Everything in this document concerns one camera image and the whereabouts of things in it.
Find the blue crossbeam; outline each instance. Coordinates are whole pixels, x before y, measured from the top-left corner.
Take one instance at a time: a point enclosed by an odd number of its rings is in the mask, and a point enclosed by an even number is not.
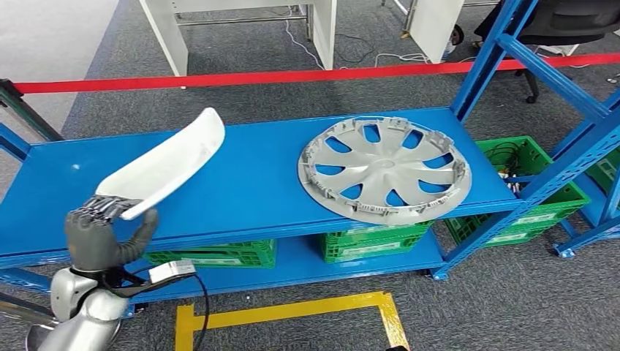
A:
[[[613,183],[609,188],[609,194],[607,195],[599,223],[605,223],[616,215],[618,201],[620,201],[620,172],[616,172],[616,176],[613,177]]]
[[[585,114],[590,121],[597,123],[609,115],[609,109],[606,106],[566,78],[560,71],[536,56],[527,46],[521,44],[514,37],[501,34],[497,37],[497,43],[572,106]]]
[[[604,102],[603,105],[606,108],[613,110],[620,105],[620,88],[616,89]],[[568,150],[575,141],[579,140],[580,137],[584,136],[590,128],[592,128],[593,124],[590,121],[582,121],[574,128],[568,136],[566,136],[563,141],[559,142],[558,145],[553,148],[551,152],[551,157],[553,159],[557,159],[560,157],[566,150]]]
[[[595,241],[605,239],[611,235],[615,235],[618,232],[620,232],[620,217],[611,219],[582,235],[577,235],[568,242],[557,245],[555,249],[560,257],[571,257],[574,255],[572,253],[574,250],[594,243]]]
[[[0,123],[0,148],[11,154],[11,156],[23,161],[28,156],[30,144],[11,129]]]

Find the red barrier tape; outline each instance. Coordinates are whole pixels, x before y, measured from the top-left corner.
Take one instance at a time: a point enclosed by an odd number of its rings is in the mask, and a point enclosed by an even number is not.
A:
[[[546,58],[553,67],[581,66],[584,64],[617,64],[620,53],[602,53],[568,57]],[[405,75],[443,75],[465,73],[473,62],[449,64],[402,64],[377,68],[337,69],[333,71],[272,71],[244,72],[222,75],[189,75],[186,77],[145,77],[101,80],[75,80],[67,82],[15,83],[24,94],[72,93],[83,91],[114,91],[178,88],[180,86],[236,86],[265,83],[317,82],[322,80],[348,80],[399,77]],[[504,60],[499,70],[520,69],[523,65],[514,59]]]

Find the black wire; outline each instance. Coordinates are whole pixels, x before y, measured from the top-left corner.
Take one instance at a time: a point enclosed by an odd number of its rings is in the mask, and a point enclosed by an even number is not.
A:
[[[205,321],[203,322],[203,328],[200,330],[200,335],[198,336],[198,341],[194,346],[194,351],[200,349],[200,345],[203,343],[203,339],[205,338],[205,333],[207,331],[207,324],[209,323],[209,294],[207,292],[207,288],[205,287],[205,283],[203,283],[202,279],[198,276],[198,274],[194,275],[196,280],[200,283],[200,287],[203,289],[203,294],[205,296]]]
[[[366,51],[366,52],[362,55],[362,57],[361,57],[361,58],[359,58],[359,59],[357,59],[357,60],[353,60],[353,59],[350,59],[350,58],[345,58],[345,57],[344,57],[344,55],[342,55],[342,54],[340,53],[340,51],[338,51],[337,49],[334,49],[334,50],[335,50],[335,52],[336,52],[336,54],[338,55],[338,57],[340,57],[340,59],[341,59],[342,61],[349,62],[349,63],[351,63],[351,64],[359,64],[360,62],[364,61],[364,59],[365,59],[368,55],[370,55],[371,53],[373,53],[373,52],[375,51],[374,46],[373,46],[373,45],[372,45],[372,44],[371,44],[368,40],[366,40],[366,39],[364,39],[364,38],[355,37],[355,36],[352,36],[352,35],[342,34],[342,33],[336,33],[336,35],[340,35],[340,36],[343,36],[343,37],[346,37],[346,38],[349,38],[349,39],[356,39],[356,40],[360,40],[361,42],[363,42],[364,44],[366,44],[366,46],[368,46],[368,49],[369,49],[368,51]]]

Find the robotic hand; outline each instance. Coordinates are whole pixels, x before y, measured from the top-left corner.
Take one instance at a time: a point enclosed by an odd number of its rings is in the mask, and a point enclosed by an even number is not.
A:
[[[152,268],[148,281],[125,271],[123,265],[140,258],[158,224],[157,211],[149,209],[132,238],[118,243],[111,222],[133,204],[96,196],[67,215],[64,231],[72,267],[58,271],[51,284],[52,311],[60,324],[38,350],[106,350],[132,296],[195,275],[189,261]]]

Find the green plastic crate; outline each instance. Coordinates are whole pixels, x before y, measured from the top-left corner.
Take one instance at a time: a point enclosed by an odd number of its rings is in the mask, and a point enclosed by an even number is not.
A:
[[[605,192],[609,192],[616,170],[620,165],[620,148],[611,151],[599,162],[593,164],[586,174]]]
[[[509,235],[501,235],[501,236],[497,235],[494,238],[491,238],[491,240],[487,241],[485,246],[490,247],[490,246],[522,244],[522,243],[532,240],[533,238],[536,238],[540,233],[544,232],[545,230],[547,230],[547,228],[535,229],[529,232],[512,233]]]
[[[273,268],[276,265],[276,240],[149,252],[144,258],[156,265],[176,260],[191,260],[199,268]]]
[[[328,242],[326,235],[319,235],[325,262],[337,263],[360,258],[383,256],[386,254],[402,254],[411,251],[426,231],[412,231],[405,237],[392,237],[391,240],[364,240],[350,244]]]
[[[484,140],[476,142],[476,144],[489,158],[496,170],[508,170],[511,175],[534,176],[552,163],[545,151],[528,136]],[[531,231],[541,233],[589,201],[590,199],[577,185],[573,182],[568,183],[543,203],[524,214],[513,225],[503,230],[496,238],[502,235],[529,233]],[[490,216],[491,214],[482,214],[451,219],[448,228],[455,241],[460,243]]]
[[[362,241],[395,241],[395,239],[410,238],[422,235],[433,224],[433,221],[414,225],[377,225],[376,227],[345,230],[323,234],[325,242],[330,245],[354,244]]]
[[[478,218],[475,216],[450,218],[444,220],[444,223],[457,244],[460,244],[482,224],[482,222],[478,221]],[[484,246],[488,247],[524,243],[536,235],[544,232],[548,228],[549,226],[544,224],[508,227],[499,234],[495,235],[495,237],[489,240]]]

